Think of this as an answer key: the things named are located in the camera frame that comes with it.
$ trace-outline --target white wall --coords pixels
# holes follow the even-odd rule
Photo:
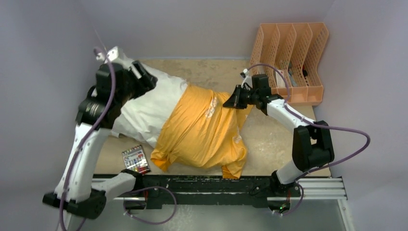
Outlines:
[[[365,152],[331,168],[344,178],[357,230],[408,230],[407,12],[405,0],[336,0],[324,19],[330,40],[316,117],[372,138]],[[358,135],[332,136],[336,159],[364,143]]]
[[[321,21],[334,0],[81,0],[107,46],[135,58],[244,58],[259,23]]]
[[[54,230],[42,205],[65,168],[97,39],[77,3],[0,2],[0,227]]]

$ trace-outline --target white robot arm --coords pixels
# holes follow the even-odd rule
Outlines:
[[[271,181],[276,188],[288,187],[310,169],[334,160],[330,131],[309,124],[327,125],[326,122],[307,118],[285,105],[280,95],[272,95],[267,75],[250,76],[246,69],[241,75],[244,77],[242,84],[235,87],[234,93],[223,106],[244,109],[248,104],[256,105],[265,115],[278,120],[293,134],[292,160],[272,173]],[[288,109],[301,118],[294,116]],[[312,144],[311,139],[316,140],[316,143]]]
[[[102,53],[96,55],[97,60],[106,60]],[[53,207],[60,207],[62,199],[64,210],[90,219],[97,218],[107,202],[135,188],[140,174],[128,169],[101,183],[92,184],[92,177],[102,146],[111,134],[113,122],[120,115],[120,108],[127,100],[154,89],[157,82],[157,78],[150,75],[140,62],[127,58],[118,47],[111,49],[107,58],[116,76],[113,103],[76,156],[80,141],[104,111],[111,93],[111,73],[105,61],[96,72],[96,85],[90,88],[86,99],[78,107],[74,144],[64,174],[54,192],[43,197],[43,203]],[[68,187],[64,189],[68,175]]]

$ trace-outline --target desk organizer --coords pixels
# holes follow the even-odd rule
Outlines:
[[[291,105],[318,105],[323,100],[323,86],[317,66],[328,37],[329,31],[324,23],[261,24],[250,63],[270,64],[284,72],[289,83]],[[261,73],[269,76],[273,94],[287,98],[286,88],[277,86],[271,68],[258,66],[252,69],[252,75]]]

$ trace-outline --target white cloth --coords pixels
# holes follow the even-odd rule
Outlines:
[[[184,91],[187,81],[143,64],[144,68],[157,77],[156,87],[146,94],[129,100],[115,120],[112,134],[123,134],[153,148],[164,123],[170,117]]]

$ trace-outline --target beige tabletop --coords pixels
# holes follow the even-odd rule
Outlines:
[[[248,66],[245,60],[145,60],[145,64],[187,79],[200,87],[233,92],[236,84],[242,82],[240,72]],[[297,111],[315,119],[311,106],[296,106]],[[292,158],[292,133],[277,120],[264,115],[254,108],[248,116],[241,132],[248,148],[247,163],[243,176],[268,176],[281,168]],[[96,165],[96,174],[117,174],[125,168],[122,151],[142,145],[147,155],[149,174],[175,175],[221,175],[221,167],[201,169],[174,163],[163,172],[150,161],[153,148],[129,137],[109,137],[103,145]],[[313,176],[330,176],[328,168],[312,173]]]

